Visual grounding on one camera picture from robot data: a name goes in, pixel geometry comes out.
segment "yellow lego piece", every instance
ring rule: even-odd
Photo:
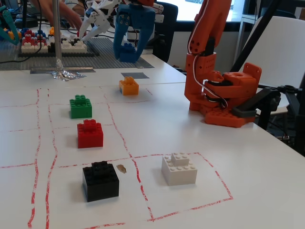
[[[124,80],[120,80],[119,88],[122,95],[139,94],[139,85],[131,76],[126,76]]]

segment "window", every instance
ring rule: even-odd
[[[178,6],[177,21],[194,21],[204,0],[160,0]],[[245,0],[232,0],[227,21],[240,21]]]

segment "small debris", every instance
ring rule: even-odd
[[[123,165],[117,165],[116,167],[118,168],[118,170],[119,170],[120,172],[126,173],[126,169],[125,169],[125,167],[124,167]]]

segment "red line grid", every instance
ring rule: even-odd
[[[32,228],[32,222],[34,220],[35,217],[35,196],[36,196],[36,188],[37,188],[37,183],[38,183],[38,176],[39,176],[39,171],[38,171],[38,153],[40,150],[40,146],[41,146],[41,132],[40,132],[40,118],[39,118],[39,107],[38,107],[38,103],[39,103],[39,90],[37,89],[37,101],[34,104],[27,104],[27,105],[19,105],[19,106],[1,106],[0,108],[4,108],[4,107],[26,107],[26,106],[30,106],[30,105],[36,105],[37,108],[37,128],[34,129],[24,129],[24,130],[9,130],[9,131],[1,131],[1,132],[16,132],[16,131],[29,131],[29,130],[38,130],[38,146],[36,149],[36,153],[35,153],[35,159],[34,159],[34,163],[30,163],[30,164],[21,164],[21,165],[13,165],[13,166],[3,166],[0,167],[0,169],[3,168],[13,168],[13,167],[27,167],[27,166],[35,166],[35,180],[34,180],[34,186],[33,186],[33,191],[32,191],[32,196],[31,196],[31,205],[32,205],[32,210],[31,210],[31,215],[30,215],[30,219],[28,221],[28,228]]]
[[[38,176],[39,176],[39,170],[38,170],[38,161],[37,161],[37,158],[38,158],[38,153],[39,153],[39,150],[40,150],[40,146],[41,146],[41,133],[40,133],[40,117],[39,117],[39,107],[38,107],[38,103],[39,103],[39,90],[37,89],[37,101],[35,104],[28,104],[28,105],[23,105],[23,106],[29,106],[29,105],[36,105],[37,106],[37,129],[39,131],[39,143],[38,143],[38,146],[37,146],[37,150],[36,150],[36,154],[35,154],[35,160],[33,163],[30,163],[30,164],[23,164],[23,165],[15,165],[15,166],[5,166],[5,167],[0,167],[0,169],[5,169],[5,168],[11,168],[11,167],[23,167],[23,166],[35,166],[35,182],[34,182],[34,186],[33,186],[33,191],[32,191],[32,196],[31,196],[31,204],[32,204],[32,210],[31,210],[31,216],[30,216],[30,219],[29,219],[29,222],[28,222],[28,228],[32,228],[32,222],[34,220],[34,217],[35,217],[35,195],[36,195],[36,188],[37,188],[37,184],[38,184]],[[142,103],[142,102],[148,102],[148,101],[139,101],[139,102],[126,102],[126,103]],[[137,162],[135,161],[135,159],[137,158],[141,158],[141,157],[150,157],[150,156],[164,156],[164,155],[168,155],[168,154],[153,154],[153,155],[145,155],[145,156],[136,156],[136,157],[133,157],[132,154],[130,153],[128,147],[127,147],[127,143],[123,137],[123,135],[121,134],[121,132],[119,131],[118,129],[118,126],[116,125],[115,123],[115,120],[113,118],[113,114],[112,114],[112,111],[111,111],[111,107],[110,107],[110,104],[112,102],[106,102],[105,104],[107,105],[108,107],[108,112],[111,116],[111,119],[112,119],[112,124],[108,124],[108,125],[113,125],[114,128],[116,129],[117,133],[119,134],[119,136],[121,137],[122,139],[122,142],[123,142],[123,145],[124,145],[124,148],[126,150],[126,152],[128,153],[129,157],[126,157],[126,158],[120,158],[120,159],[115,159],[115,160],[108,160],[108,162],[111,162],[111,161],[117,161],[117,160],[126,160],[126,159],[130,159],[133,163],[134,163],[134,166],[135,166],[135,170],[136,170],[136,176],[137,176],[137,180],[138,180],[138,183],[139,183],[139,188],[141,190],[141,193],[142,193],[142,196],[145,200],[145,203],[146,203],[146,206],[147,206],[147,210],[150,214],[150,219],[147,219],[146,221],[156,221],[156,220],[161,220],[161,219],[164,219],[164,218],[167,218],[167,217],[170,217],[170,216],[173,216],[173,215],[177,215],[177,214],[181,214],[185,211],[192,211],[192,210],[197,210],[197,209],[201,209],[201,208],[205,208],[205,207],[209,207],[209,206],[213,206],[213,205],[216,205],[216,204],[219,204],[219,203],[222,203],[222,202],[225,202],[225,201],[228,201],[228,200],[233,200],[233,196],[229,190],[229,188],[227,187],[227,185],[225,184],[225,182],[223,181],[223,179],[221,178],[221,176],[219,175],[219,173],[215,170],[215,173],[216,173],[216,176],[220,179],[222,185],[224,186],[225,190],[227,191],[228,193],[228,197],[229,198],[225,198],[225,199],[221,199],[221,200],[218,200],[216,202],[213,202],[213,203],[209,203],[209,204],[205,204],[205,205],[202,205],[202,206],[197,206],[197,207],[194,207],[194,208],[190,208],[190,209],[186,209],[186,210],[183,210],[183,211],[176,211],[176,212],[172,212],[170,214],[167,214],[167,215],[163,215],[163,216],[160,216],[160,217],[154,217],[153,216],[153,210],[151,209],[150,207],[150,204],[149,204],[149,200],[147,198],[147,195],[145,194],[145,188],[144,186],[142,185],[142,182],[141,182],[141,176],[140,176],[140,171],[138,169],[138,165],[137,165]],[[50,171],[49,171],[49,174],[48,174],[48,182],[47,182],[47,189],[46,189],[46,196],[45,196],[45,204],[46,204],[46,229],[48,229],[50,227],[50,206],[49,206],[49,195],[50,195],[50,184],[51,184],[51,175],[52,175],[52,172],[54,170],[54,168],[56,167],[56,160],[57,160],[57,157],[58,157],[58,149],[56,147],[56,139],[55,139],[55,134],[54,134],[54,129],[53,128],[53,123],[52,123],[52,119],[51,119],[51,111],[50,111],[50,105],[51,104],[48,104],[48,112],[49,112],[49,121],[50,121],[50,125],[51,125],[51,132],[52,132],[52,136],[53,136],[53,139],[52,139],[52,142],[53,142],[53,147],[54,147],[54,151],[55,151],[55,155],[54,155],[54,159],[53,159],[53,163],[52,163],[52,166],[50,168]],[[203,160],[205,162],[207,162],[211,168],[214,168],[214,166],[212,165],[212,163],[210,161],[208,161],[203,155],[201,155],[199,152],[195,152],[195,153],[188,153],[188,154],[197,154],[199,156],[201,156],[203,158]],[[59,166],[59,167],[56,167],[56,168],[68,168],[68,167],[76,167],[76,166],[86,166],[88,165],[89,163],[86,163],[86,164],[80,164],[80,165],[66,165],[66,166]],[[86,229],[98,229],[98,228],[103,228],[103,227],[111,227],[111,226],[120,226],[120,225],[125,225],[126,222],[118,222],[118,223],[113,223],[113,224],[103,224],[103,225],[97,225],[97,226],[94,226],[94,227],[90,227],[90,228],[86,228]]]
[[[145,155],[145,156],[135,156],[133,157],[132,154],[130,153],[128,147],[127,147],[127,144],[126,144],[126,141],[123,137],[123,135],[121,134],[121,132],[119,131],[118,129],[118,126],[116,125],[115,123],[115,120],[113,118],[113,114],[111,112],[111,108],[110,108],[110,103],[106,103],[107,106],[108,106],[108,111],[110,113],[110,116],[111,116],[111,119],[112,119],[112,124],[114,125],[116,131],[118,132],[118,134],[120,135],[122,141],[123,141],[123,144],[124,144],[124,147],[125,147],[125,150],[126,152],[128,153],[129,157],[127,158],[121,158],[121,159],[116,159],[116,160],[126,160],[126,159],[131,159],[134,163],[134,166],[135,166],[135,169],[136,169],[136,176],[137,176],[137,180],[139,182],[139,186],[140,186],[140,190],[141,190],[141,193],[143,195],[143,198],[146,202],[146,205],[147,205],[147,210],[149,211],[149,214],[150,214],[150,219],[147,219],[147,221],[156,221],[156,220],[161,220],[161,219],[164,219],[164,218],[167,218],[167,217],[170,217],[170,216],[173,216],[173,215],[177,215],[177,214],[181,214],[183,213],[184,211],[176,211],[176,212],[173,212],[173,213],[170,213],[170,214],[167,214],[167,215],[163,215],[163,216],[160,216],[160,217],[157,217],[155,218],[153,216],[153,212],[152,212],[152,209],[151,207],[149,206],[149,200],[145,194],[145,190],[144,190],[144,187],[142,185],[142,182],[141,182],[141,178],[140,178],[140,171],[138,169],[138,165],[137,165],[137,162],[135,161],[135,159],[137,158],[141,158],[141,157],[149,157],[149,156],[164,156],[164,155],[168,155],[168,154],[153,154],[153,155]],[[56,156],[55,156],[55,159],[54,159],[54,163],[56,161],[56,157],[58,155],[58,152],[57,152],[57,149],[56,149],[56,146],[55,146],[55,137],[53,139],[53,143],[54,143],[54,148],[56,150]],[[195,152],[195,153],[188,153],[188,154],[197,154],[197,155],[200,155],[204,161],[206,161],[212,168],[214,168],[214,166],[211,164],[211,162],[209,162],[203,155],[201,155],[199,152]],[[76,166],[86,166],[86,165],[89,165],[90,163],[86,163],[86,164],[80,164],[80,165],[67,165],[67,166],[59,166],[57,168],[68,168],[68,167],[76,167]],[[229,188],[227,187],[227,185],[225,184],[225,182],[223,181],[223,179],[221,178],[221,176],[219,175],[219,173],[215,170],[215,173],[217,175],[217,177],[220,179],[221,183],[223,184],[224,188],[226,189],[227,193],[228,193],[228,196],[229,198],[225,198],[225,199],[221,199],[219,201],[216,201],[216,202],[213,202],[213,203],[209,203],[209,204],[206,204],[206,205],[202,205],[202,206],[198,206],[198,207],[195,207],[195,208],[190,208],[190,209],[186,209],[185,211],[191,211],[191,210],[197,210],[197,209],[201,209],[201,208],[205,208],[205,207],[209,207],[209,206],[213,206],[213,205],[216,205],[216,204],[219,204],[219,203],[222,203],[222,202],[225,202],[225,201],[228,201],[228,200],[233,200],[233,196],[229,190]],[[49,190],[47,192],[47,196],[46,196],[46,202],[48,201],[48,195],[49,195]],[[49,207],[47,207],[47,225],[46,225],[46,229],[49,228],[49,219],[50,219],[50,216],[49,216]],[[94,226],[94,227],[91,227],[91,228],[86,228],[86,229],[97,229],[97,228],[102,228],[102,227],[108,227],[108,226],[118,226],[118,225],[125,225],[125,223],[115,223],[115,224],[104,224],[104,225],[98,225],[98,226]]]

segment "green lego brick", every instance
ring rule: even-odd
[[[92,118],[92,105],[90,99],[82,95],[76,95],[70,99],[71,118]]]

